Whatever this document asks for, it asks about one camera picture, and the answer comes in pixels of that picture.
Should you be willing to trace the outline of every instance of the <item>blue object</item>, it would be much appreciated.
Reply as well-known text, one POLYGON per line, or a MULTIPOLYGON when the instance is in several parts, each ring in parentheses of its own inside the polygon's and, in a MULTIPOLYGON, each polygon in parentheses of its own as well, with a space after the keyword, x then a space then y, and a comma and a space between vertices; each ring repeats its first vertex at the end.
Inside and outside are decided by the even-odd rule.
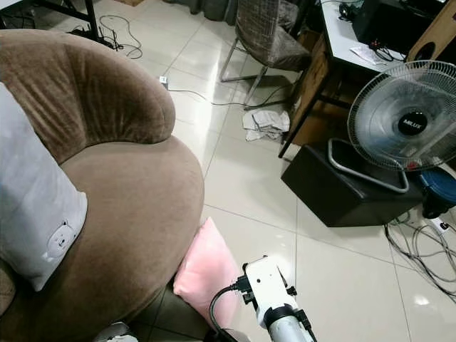
POLYGON ((428 191, 449 204, 456 205, 456 179, 440 167, 421 172, 421 182, 428 191))

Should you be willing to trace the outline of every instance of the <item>fan logo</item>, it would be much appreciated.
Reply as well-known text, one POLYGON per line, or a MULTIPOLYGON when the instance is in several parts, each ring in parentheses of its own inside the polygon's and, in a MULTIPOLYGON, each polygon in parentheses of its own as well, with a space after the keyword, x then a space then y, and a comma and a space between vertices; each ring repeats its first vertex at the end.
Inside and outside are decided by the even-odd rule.
POLYGON ((410 120, 404 120, 404 123, 406 125, 409 125, 410 127, 413 127, 413 128, 421 128, 423 125, 419 125, 417 123, 413 123, 412 121, 410 120))
POLYGON ((426 115, 414 110, 399 119, 398 129, 404 135, 417 135, 426 129, 427 123, 426 115))

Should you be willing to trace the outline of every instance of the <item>fan guard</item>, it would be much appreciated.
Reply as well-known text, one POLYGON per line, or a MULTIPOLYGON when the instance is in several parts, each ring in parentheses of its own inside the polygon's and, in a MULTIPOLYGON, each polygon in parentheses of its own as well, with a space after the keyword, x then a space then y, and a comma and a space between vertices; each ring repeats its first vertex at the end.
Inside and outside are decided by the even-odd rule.
POLYGON ((416 171, 456 156, 456 66, 414 61, 391 68, 358 94, 348 134, 365 159, 416 171))

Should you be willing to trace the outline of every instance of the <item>black storage ottoman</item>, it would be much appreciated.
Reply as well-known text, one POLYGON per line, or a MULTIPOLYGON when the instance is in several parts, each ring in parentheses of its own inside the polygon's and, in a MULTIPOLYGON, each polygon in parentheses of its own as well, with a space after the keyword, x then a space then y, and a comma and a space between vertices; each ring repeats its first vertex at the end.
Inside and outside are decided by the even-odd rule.
MULTIPOLYGON (((384 170, 353 152, 334 152, 344 165, 355 165, 369 175, 400 185, 398 173, 384 170)), ((303 146, 282 175, 282 180, 328 227, 385 224, 420 204, 421 187, 409 176, 410 189, 399 194, 334 168, 325 145, 303 146)))

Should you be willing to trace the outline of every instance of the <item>paper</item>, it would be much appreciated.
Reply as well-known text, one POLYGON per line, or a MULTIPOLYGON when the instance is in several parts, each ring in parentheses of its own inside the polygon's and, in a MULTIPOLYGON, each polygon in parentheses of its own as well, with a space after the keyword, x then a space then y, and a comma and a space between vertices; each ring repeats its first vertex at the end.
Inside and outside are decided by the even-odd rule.
POLYGON ((272 110, 259 110, 245 113, 242 117, 242 126, 246 130, 247 141, 261 139, 265 135, 277 139, 282 133, 288 132, 290 118, 285 110, 281 115, 272 110))
POLYGON ((350 51, 356 54, 357 56, 361 57, 364 61, 367 61, 374 66, 378 64, 386 64, 386 62, 383 59, 381 59, 375 54, 374 50, 369 49, 369 47, 367 46, 351 48, 350 51))

